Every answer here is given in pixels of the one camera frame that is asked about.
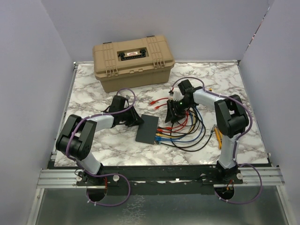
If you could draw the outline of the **dark grey network switch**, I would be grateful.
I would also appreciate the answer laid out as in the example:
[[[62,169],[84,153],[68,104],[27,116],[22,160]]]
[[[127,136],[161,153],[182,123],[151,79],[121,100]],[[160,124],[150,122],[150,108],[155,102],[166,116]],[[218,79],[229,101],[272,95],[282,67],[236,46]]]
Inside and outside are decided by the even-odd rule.
[[[154,144],[158,128],[159,117],[142,114],[144,123],[139,125],[135,141],[139,143]]]

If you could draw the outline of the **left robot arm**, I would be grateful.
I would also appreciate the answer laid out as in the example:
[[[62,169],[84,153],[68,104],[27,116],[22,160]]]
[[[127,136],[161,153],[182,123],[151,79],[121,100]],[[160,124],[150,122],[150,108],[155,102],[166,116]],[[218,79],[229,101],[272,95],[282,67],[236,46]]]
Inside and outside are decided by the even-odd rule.
[[[76,162],[93,185],[100,184],[104,178],[103,164],[91,153],[95,133],[117,125],[133,127],[144,123],[133,105],[125,106],[127,103],[126,97],[116,95],[111,105],[100,114],[86,118],[72,114],[57,138],[56,150]]]

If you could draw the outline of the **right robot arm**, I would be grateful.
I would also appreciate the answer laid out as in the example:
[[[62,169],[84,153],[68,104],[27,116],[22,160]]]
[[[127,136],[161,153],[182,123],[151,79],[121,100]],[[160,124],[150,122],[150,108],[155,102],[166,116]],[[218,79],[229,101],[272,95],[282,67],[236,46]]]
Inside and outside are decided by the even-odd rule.
[[[170,90],[172,99],[167,100],[165,122],[177,122],[183,119],[188,108],[203,105],[215,111],[217,128],[223,135],[221,154],[214,168],[213,179],[220,183],[228,182],[238,173],[237,148],[238,140],[251,128],[253,120],[249,110],[242,104],[238,95],[224,96],[205,89],[204,85],[193,87],[186,79],[178,84],[181,99],[175,98]]]

